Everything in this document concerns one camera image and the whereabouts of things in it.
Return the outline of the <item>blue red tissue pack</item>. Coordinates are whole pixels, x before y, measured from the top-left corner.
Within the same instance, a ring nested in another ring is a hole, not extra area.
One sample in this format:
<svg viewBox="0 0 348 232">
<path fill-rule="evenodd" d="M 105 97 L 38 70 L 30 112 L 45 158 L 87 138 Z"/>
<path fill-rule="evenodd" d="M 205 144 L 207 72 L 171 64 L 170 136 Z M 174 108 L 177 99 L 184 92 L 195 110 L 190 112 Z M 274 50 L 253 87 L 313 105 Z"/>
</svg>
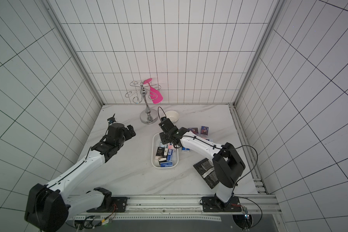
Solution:
<svg viewBox="0 0 348 232">
<path fill-rule="evenodd" d="M 192 128 L 188 128 L 190 131 L 192 131 L 195 135 L 199 135 L 199 130 L 197 127 L 192 127 Z"/>
</svg>

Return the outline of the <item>blue orange tissue pack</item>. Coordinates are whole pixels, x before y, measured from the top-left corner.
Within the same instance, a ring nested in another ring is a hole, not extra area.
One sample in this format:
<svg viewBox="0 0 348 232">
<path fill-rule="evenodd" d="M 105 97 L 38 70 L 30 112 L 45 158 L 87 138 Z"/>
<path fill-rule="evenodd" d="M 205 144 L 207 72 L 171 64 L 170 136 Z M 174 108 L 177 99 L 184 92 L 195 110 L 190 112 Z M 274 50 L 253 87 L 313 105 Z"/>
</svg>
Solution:
<svg viewBox="0 0 348 232">
<path fill-rule="evenodd" d="M 200 135 L 207 137 L 209 133 L 209 127 L 208 126 L 201 126 Z"/>
</svg>

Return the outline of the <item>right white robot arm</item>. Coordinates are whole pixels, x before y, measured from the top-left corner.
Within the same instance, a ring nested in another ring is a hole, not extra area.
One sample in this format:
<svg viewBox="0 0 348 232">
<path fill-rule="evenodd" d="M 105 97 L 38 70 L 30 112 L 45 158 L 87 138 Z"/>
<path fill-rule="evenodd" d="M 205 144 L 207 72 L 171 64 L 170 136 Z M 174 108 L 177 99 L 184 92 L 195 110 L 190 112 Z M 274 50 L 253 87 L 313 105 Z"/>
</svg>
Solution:
<svg viewBox="0 0 348 232">
<path fill-rule="evenodd" d="M 187 128 L 178 128 L 166 117 L 160 119 L 159 127 L 162 129 L 159 135 L 163 144 L 172 143 L 176 147 L 190 149 L 213 163 L 219 181 L 217 191 L 212 198 L 203 197 L 202 203 L 207 203 L 208 209 L 225 212 L 232 201 L 237 182 L 246 168 L 236 148 L 230 143 L 212 143 Z"/>
</svg>

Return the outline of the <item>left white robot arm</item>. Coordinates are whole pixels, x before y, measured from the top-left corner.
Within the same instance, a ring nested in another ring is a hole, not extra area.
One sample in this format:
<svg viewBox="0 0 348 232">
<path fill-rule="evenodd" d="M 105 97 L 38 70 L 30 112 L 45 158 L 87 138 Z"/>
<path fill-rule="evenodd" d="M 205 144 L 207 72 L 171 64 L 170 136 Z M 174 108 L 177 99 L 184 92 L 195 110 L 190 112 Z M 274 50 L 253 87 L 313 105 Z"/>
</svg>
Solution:
<svg viewBox="0 0 348 232">
<path fill-rule="evenodd" d="M 66 221 L 88 210 L 109 212 L 115 209 L 112 193 L 102 187 L 72 197 L 73 190 L 94 170 L 108 162 L 136 135 L 132 125 L 112 122 L 102 139 L 85 157 L 48 183 L 36 184 L 29 192 L 24 220 L 43 232 L 55 232 Z"/>
</svg>

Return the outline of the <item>white storage box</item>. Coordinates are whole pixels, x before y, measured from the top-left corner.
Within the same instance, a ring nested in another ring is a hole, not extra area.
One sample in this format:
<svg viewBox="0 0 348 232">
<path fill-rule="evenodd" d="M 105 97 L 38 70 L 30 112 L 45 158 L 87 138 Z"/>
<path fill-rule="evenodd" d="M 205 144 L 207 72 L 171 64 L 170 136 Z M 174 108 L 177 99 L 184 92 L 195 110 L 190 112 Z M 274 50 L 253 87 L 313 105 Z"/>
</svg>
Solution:
<svg viewBox="0 0 348 232">
<path fill-rule="evenodd" d="M 178 162 L 179 162 L 179 153 L 178 153 L 178 149 L 174 149 L 173 146 L 171 146 L 170 144 L 167 145 L 163 145 L 161 143 L 160 140 L 160 134 L 157 133 L 154 135 L 153 140 L 152 140 L 152 155 L 151 155 L 151 163 L 152 165 L 157 168 L 157 169 L 168 169 L 168 168 L 174 168 L 177 166 Z M 155 157 L 156 155 L 156 151 L 158 147 L 162 147 L 165 148 L 165 153 L 164 153 L 164 157 L 166 158 L 167 153 L 168 153 L 168 149 L 172 149 L 173 150 L 173 156 L 172 156 L 172 162 L 173 162 L 173 167 L 160 167 L 160 163 L 158 162 L 159 157 Z"/>
</svg>

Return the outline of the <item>white ceramic bowl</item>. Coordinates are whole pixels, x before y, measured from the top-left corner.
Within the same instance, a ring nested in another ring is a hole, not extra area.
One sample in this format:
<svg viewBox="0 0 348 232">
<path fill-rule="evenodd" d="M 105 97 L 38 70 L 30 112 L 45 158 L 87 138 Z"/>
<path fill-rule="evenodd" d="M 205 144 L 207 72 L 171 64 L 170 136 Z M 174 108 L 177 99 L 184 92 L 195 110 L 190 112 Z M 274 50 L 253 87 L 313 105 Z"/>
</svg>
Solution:
<svg viewBox="0 0 348 232">
<path fill-rule="evenodd" d="M 165 116 L 167 119 L 170 119 L 172 123 L 176 123 L 179 121 L 179 113 L 174 110 L 166 111 Z"/>
</svg>

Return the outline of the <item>chrome hook stand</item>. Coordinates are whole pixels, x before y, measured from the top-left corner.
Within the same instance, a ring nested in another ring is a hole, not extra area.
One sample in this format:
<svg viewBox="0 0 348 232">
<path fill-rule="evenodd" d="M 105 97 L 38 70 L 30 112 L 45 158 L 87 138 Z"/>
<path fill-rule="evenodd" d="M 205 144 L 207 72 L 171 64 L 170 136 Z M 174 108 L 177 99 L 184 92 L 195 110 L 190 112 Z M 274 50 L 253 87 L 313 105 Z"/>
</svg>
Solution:
<svg viewBox="0 0 348 232">
<path fill-rule="evenodd" d="M 154 88 L 160 90 L 161 86 L 159 84 L 153 84 Z M 128 90 L 125 94 L 126 98 L 133 97 L 132 102 L 135 104 L 145 104 L 145 110 L 140 114 L 140 121 L 144 124 L 153 124 L 155 123 L 159 116 L 157 110 L 150 107 L 148 100 L 149 98 L 149 87 L 144 85 L 143 81 L 132 81 L 130 82 L 130 87 L 134 87 L 135 91 Z"/>
</svg>

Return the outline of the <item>black packaged item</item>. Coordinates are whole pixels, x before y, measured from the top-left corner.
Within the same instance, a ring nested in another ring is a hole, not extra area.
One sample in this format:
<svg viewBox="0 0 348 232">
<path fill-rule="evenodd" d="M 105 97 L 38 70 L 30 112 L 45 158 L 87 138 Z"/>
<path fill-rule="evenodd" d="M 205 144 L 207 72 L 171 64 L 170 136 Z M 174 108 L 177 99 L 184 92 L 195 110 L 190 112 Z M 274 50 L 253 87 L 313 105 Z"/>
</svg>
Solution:
<svg viewBox="0 0 348 232">
<path fill-rule="evenodd" d="M 219 183 L 213 162 L 209 159 L 203 159 L 194 164 L 193 167 L 211 189 Z"/>
</svg>

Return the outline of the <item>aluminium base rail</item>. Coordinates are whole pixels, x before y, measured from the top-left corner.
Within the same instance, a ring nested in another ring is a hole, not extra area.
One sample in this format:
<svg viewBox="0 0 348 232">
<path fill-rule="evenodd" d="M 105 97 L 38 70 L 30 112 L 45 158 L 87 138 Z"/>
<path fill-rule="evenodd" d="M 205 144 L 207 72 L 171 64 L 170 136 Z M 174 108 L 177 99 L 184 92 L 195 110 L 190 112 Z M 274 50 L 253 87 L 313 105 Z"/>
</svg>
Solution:
<svg viewBox="0 0 348 232">
<path fill-rule="evenodd" d="M 216 203 L 214 196 L 200 195 L 136 195 L 113 197 L 111 206 L 97 209 L 89 206 L 70 213 L 68 220 L 101 221 L 110 219 L 194 219 L 220 221 L 221 215 L 255 216 L 281 214 L 273 195 L 233 196 L 229 203 Z"/>
</svg>

